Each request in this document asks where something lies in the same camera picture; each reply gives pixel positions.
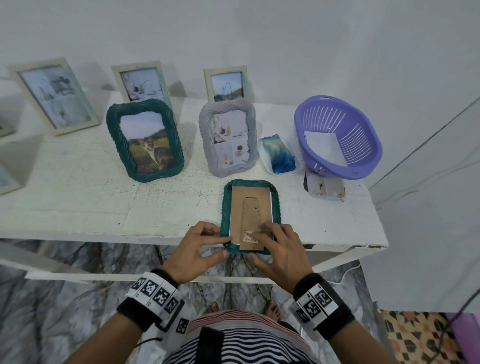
cat photo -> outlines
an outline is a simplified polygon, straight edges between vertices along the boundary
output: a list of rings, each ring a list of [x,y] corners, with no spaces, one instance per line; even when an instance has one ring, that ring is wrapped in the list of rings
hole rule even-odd
[[[120,129],[128,140],[138,173],[153,173],[174,167],[167,131],[162,116],[153,111],[124,115]]]

black wire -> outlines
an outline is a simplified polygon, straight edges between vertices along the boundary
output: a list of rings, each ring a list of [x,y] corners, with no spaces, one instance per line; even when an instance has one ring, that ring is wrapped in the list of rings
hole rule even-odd
[[[149,342],[149,341],[162,341],[162,340],[163,340],[162,338],[151,338],[151,339],[148,339],[148,340],[144,340],[144,341],[138,343],[138,344],[134,347],[134,349],[138,348],[140,345],[145,344],[146,342]]]
[[[442,333],[440,334],[440,339],[438,341],[438,348],[437,348],[437,352],[435,353],[435,355],[430,359],[430,361],[427,362],[427,364],[432,364],[433,361],[437,358],[437,356],[439,356],[442,352],[442,344],[443,344],[443,341],[444,341],[444,336],[445,336],[445,333],[447,332],[447,330],[451,327],[452,323],[454,323],[459,317],[460,315],[463,313],[463,311],[465,311],[465,309],[470,305],[470,303],[472,303],[472,301],[477,298],[477,296],[480,294],[480,288],[477,289],[477,291],[470,296],[470,298],[464,303],[464,305],[462,306],[462,308],[460,308],[460,311],[458,311],[458,313],[451,319],[451,320],[447,320],[447,324],[446,326],[444,326],[443,330],[442,330]]]

cream wooden frame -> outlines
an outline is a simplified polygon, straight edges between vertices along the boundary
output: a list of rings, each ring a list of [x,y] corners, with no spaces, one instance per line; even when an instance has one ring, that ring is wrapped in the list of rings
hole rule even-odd
[[[15,130],[7,123],[0,121],[0,137],[10,135],[15,132]]]
[[[121,79],[120,73],[127,72],[127,71],[136,71],[136,70],[143,70],[145,68],[156,68],[156,72],[158,74],[158,80],[160,82],[160,86],[162,87],[163,98],[165,99],[165,103],[167,106],[173,111],[172,103],[170,101],[170,95],[168,94],[167,84],[165,83],[165,78],[163,77],[162,71],[162,64],[159,61],[156,62],[142,62],[142,63],[130,63],[130,64],[120,64],[117,66],[111,66],[113,76],[115,77],[115,81],[117,82],[117,86],[125,102],[131,102],[127,90],[123,85],[123,81]]]
[[[10,171],[1,163],[0,170],[4,170],[4,172],[8,175],[8,177],[10,177],[10,180],[12,181],[12,184],[9,184],[8,186],[0,187],[0,194],[6,194],[7,192],[17,190],[22,187],[22,185],[15,179],[15,177],[13,177]]]
[[[82,125],[76,125],[76,126],[70,126],[67,128],[56,128],[53,123],[50,121],[50,118],[48,115],[43,111],[42,107],[40,104],[37,102],[35,97],[32,95],[30,92],[29,88],[23,81],[23,79],[20,77],[19,72],[22,71],[28,71],[32,70],[35,68],[42,68],[42,67],[48,67],[48,66],[62,66],[67,70],[67,72],[70,73],[71,75],[71,83],[73,88],[75,89],[75,92],[78,92],[78,95],[80,99],[82,100],[85,108],[87,109],[88,113],[90,114],[90,117],[92,118],[91,121],[85,122]],[[66,134],[66,133],[71,133],[80,129],[85,129],[89,128],[91,126],[96,126],[99,125],[100,122],[98,121],[98,118],[95,115],[95,112],[88,102],[87,97],[85,96],[85,93],[82,90],[82,87],[80,86],[77,78],[73,74],[72,69],[68,65],[67,60],[65,57],[61,58],[55,58],[52,60],[47,60],[47,61],[39,61],[39,62],[30,62],[30,63],[23,63],[23,64],[12,64],[12,65],[7,65],[6,66],[10,72],[10,77],[17,83],[17,85],[20,87],[21,91],[25,95],[26,99],[32,104],[35,112],[39,115],[39,117],[45,122],[47,127],[50,129],[53,135],[61,135],[61,134]]]
[[[215,95],[213,92],[213,82],[212,76],[216,74],[223,74],[223,73],[234,73],[234,72],[241,72],[241,82],[243,88],[243,97],[247,98],[248,90],[247,90],[247,66],[235,66],[235,67],[225,67],[225,68],[205,68],[204,75],[205,75],[205,85],[207,87],[207,96],[208,102],[215,102]]]

marble floor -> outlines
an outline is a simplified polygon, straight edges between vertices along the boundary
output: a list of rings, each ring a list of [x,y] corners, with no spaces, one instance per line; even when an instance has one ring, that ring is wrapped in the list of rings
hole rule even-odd
[[[41,241],[7,241],[37,251]],[[162,265],[172,246],[60,242],[50,257],[92,273],[143,273]],[[322,273],[325,279],[339,282],[343,273],[358,264],[351,262]],[[208,275],[260,276],[244,255],[230,255]],[[61,363],[90,337],[116,310],[131,282],[72,283],[24,279],[24,272],[0,267],[0,361],[9,364]],[[370,294],[361,268],[345,276],[335,290],[352,309],[355,317],[378,339],[381,330],[375,320]],[[291,295],[272,285],[188,283],[181,286],[187,304],[202,315],[208,303],[217,301],[220,309],[261,312],[273,299],[286,320],[299,332],[300,326],[287,315]],[[156,334],[148,330],[143,339]],[[339,363],[326,341],[312,342],[322,363]],[[160,363],[165,353],[155,342],[136,349],[129,364]]]

sky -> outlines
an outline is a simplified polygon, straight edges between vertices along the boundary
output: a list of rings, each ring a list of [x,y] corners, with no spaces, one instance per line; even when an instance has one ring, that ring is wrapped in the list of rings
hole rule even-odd
[[[222,88],[225,86],[227,82],[230,82],[232,86],[232,91],[238,90],[242,87],[241,85],[241,72],[234,72],[234,73],[222,73],[222,74],[215,74],[212,76],[213,82],[213,93],[214,95],[221,95]],[[230,93],[230,87],[227,87],[226,94]]]
[[[143,139],[159,130],[165,129],[162,115],[153,111],[144,111],[136,115],[124,115],[120,118],[120,129],[129,139]]]

